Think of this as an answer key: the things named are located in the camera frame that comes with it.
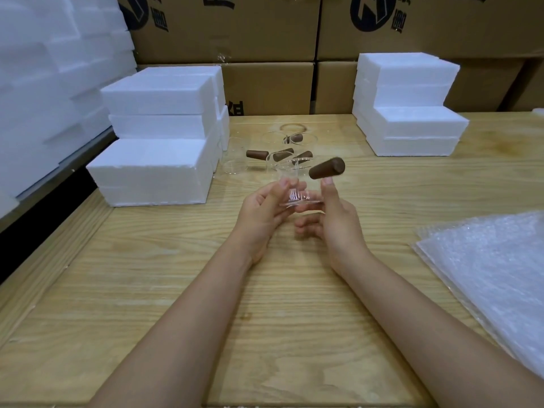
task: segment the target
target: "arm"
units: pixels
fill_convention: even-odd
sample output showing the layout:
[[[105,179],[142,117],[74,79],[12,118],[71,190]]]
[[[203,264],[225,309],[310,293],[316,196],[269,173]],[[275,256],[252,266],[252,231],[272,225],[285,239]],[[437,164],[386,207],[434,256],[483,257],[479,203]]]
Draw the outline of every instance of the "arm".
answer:
[[[296,232],[327,244],[331,265],[402,352],[440,407],[524,408],[544,404],[544,380],[496,348],[372,255],[357,211],[332,179],[324,204]],[[302,212],[308,208],[299,208]]]
[[[305,183],[297,185],[300,190]],[[248,196],[236,226],[200,274],[106,380],[88,408],[200,407],[242,283],[274,230],[289,182]]]

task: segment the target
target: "forearm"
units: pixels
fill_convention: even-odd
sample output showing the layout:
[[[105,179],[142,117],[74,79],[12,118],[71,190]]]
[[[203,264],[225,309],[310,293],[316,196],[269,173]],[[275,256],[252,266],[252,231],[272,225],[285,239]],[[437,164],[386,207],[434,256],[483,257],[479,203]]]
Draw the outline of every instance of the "forearm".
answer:
[[[89,407],[200,407],[250,265],[228,239]]]
[[[440,407],[541,406],[542,379],[371,254],[346,279]]]

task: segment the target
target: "hand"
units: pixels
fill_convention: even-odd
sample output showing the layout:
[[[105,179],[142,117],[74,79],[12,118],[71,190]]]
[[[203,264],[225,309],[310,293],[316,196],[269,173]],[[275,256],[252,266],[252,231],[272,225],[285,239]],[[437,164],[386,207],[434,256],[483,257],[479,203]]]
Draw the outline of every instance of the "hand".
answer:
[[[295,232],[302,236],[322,239],[329,250],[331,267],[344,279],[347,272],[360,265],[365,255],[371,255],[364,241],[355,206],[340,199],[332,180],[321,180],[322,203],[300,205],[297,213],[323,211],[304,215],[295,220]]]
[[[289,189],[306,189],[306,182],[283,178],[269,183],[244,199],[236,225],[229,236],[230,240],[251,257],[253,264],[262,259],[268,241],[280,224],[292,215],[294,208],[280,206],[289,197]]]

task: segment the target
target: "wooden tabletop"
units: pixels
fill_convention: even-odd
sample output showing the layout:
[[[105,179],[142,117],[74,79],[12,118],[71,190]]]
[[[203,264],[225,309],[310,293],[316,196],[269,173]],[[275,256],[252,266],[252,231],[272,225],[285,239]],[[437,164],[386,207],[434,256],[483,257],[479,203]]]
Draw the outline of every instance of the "wooden tabletop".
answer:
[[[421,226],[542,209],[544,118],[466,116],[447,158],[378,158],[351,115],[236,117],[231,135],[257,147],[262,133],[303,124],[318,152],[344,158],[337,187],[372,251],[484,335],[410,244]],[[271,180],[254,162],[218,171],[205,205],[112,209],[94,192],[0,287],[0,406],[84,405],[225,240],[244,196]],[[434,402],[322,243],[296,240],[288,222],[247,279],[206,404]]]

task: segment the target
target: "bubble wrap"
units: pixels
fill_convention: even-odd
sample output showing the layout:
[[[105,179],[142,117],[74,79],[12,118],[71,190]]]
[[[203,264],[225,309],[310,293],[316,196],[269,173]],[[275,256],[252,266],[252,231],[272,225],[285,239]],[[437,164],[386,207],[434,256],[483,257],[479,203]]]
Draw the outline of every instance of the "bubble wrap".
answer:
[[[544,211],[420,229],[413,248],[491,336],[544,377]]]

